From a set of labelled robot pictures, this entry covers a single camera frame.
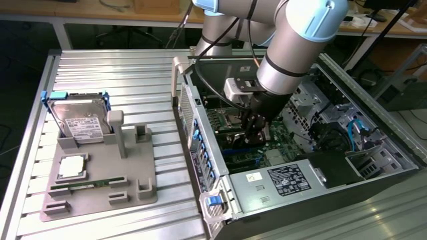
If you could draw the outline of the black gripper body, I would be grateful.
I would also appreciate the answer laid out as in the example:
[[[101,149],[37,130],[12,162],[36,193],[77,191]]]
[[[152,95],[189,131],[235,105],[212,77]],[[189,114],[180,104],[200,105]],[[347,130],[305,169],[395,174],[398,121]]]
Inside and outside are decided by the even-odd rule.
[[[260,115],[267,122],[271,122],[277,117],[285,107],[292,94],[276,95],[268,91],[255,92],[249,99],[249,109]]]

